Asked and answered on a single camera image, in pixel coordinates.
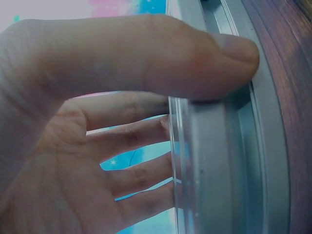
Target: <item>pink light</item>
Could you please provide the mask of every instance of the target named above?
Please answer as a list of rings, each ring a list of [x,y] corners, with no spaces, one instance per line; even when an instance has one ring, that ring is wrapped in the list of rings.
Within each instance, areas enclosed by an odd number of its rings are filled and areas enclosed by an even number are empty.
[[[134,13],[132,0],[88,0],[94,7],[92,17],[115,17]]]

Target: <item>hand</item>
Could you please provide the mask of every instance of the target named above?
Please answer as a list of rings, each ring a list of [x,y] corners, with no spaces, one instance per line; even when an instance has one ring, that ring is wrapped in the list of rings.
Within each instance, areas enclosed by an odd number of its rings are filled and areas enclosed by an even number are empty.
[[[249,40],[162,15],[26,20],[0,34],[1,233],[116,233],[173,206],[169,154],[99,164],[169,140],[167,95],[216,99],[258,66]],[[79,97],[106,91],[120,92]],[[89,134],[98,128],[121,125]]]

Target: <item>metal frame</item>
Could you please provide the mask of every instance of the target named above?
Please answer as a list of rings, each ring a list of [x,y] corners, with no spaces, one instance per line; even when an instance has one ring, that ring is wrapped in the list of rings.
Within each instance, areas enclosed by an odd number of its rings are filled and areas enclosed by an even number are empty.
[[[199,30],[246,37],[260,48],[252,82],[227,99],[170,98],[177,231],[287,233],[283,122],[265,55],[241,0],[169,0],[167,9]]]

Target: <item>brown wood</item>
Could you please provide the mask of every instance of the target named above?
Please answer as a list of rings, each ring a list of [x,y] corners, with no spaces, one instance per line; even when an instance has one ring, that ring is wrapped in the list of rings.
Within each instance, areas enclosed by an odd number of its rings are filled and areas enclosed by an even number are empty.
[[[282,111],[291,179],[290,233],[312,233],[312,0],[242,0]]]

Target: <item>fingernail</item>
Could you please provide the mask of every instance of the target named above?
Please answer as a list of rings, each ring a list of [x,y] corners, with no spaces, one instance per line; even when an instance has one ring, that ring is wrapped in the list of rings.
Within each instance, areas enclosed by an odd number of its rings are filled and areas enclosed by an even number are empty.
[[[213,37],[220,49],[232,59],[254,63],[259,58],[257,45],[249,39],[225,34],[214,34]]]

